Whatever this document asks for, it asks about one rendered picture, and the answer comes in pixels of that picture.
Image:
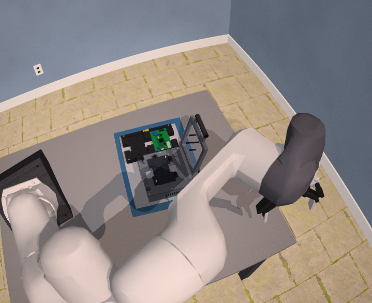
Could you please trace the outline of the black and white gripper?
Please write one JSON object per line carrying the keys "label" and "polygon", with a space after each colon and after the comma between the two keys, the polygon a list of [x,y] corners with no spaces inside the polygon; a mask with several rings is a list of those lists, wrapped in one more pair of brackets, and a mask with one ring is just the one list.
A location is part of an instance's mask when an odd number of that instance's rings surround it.
{"label": "black and white gripper", "polygon": [[[303,197],[310,198],[308,202],[310,211],[313,210],[315,203],[319,202],[319,197],[321,198],[324,197],[323,190],[321,186],[320,187],[319,186],[320,186],[319,181],[318,182],[314,181],[309,186],[307,191],[302,195]],[[315,190],[310,189],[310,187],[313,187]],[[267,200],[265,197],[256,205],[257,214],[262,213],[264,223],[267,222],[268,212],[275,207],[276,205]]]}

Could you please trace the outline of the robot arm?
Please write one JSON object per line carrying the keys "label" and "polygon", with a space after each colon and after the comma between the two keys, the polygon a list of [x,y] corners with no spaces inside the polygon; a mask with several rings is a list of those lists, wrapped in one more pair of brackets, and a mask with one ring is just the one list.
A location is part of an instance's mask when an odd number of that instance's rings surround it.
{"label": "robot arm", "polygon": [[170,203],[164,229],[120,268],[87,229],[59,230],[56,194],[38,178],[4,189],[3,211],[29,303],[185,302],[217,276],[227,257],[212,197],[236,178],[277,207],[293,204],[319,181],[324,146],[325,126],[309,113],[292,116],[285,144],[252,127],[235,132]]}

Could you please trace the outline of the green circuit board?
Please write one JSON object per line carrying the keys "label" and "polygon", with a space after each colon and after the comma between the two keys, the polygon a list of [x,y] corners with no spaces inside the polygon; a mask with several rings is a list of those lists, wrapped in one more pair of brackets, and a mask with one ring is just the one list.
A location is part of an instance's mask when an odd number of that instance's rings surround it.
{"label": "green circuit board", "polygon": [[150,132],[155,151],[172,148],[172,144],[166,128]]}

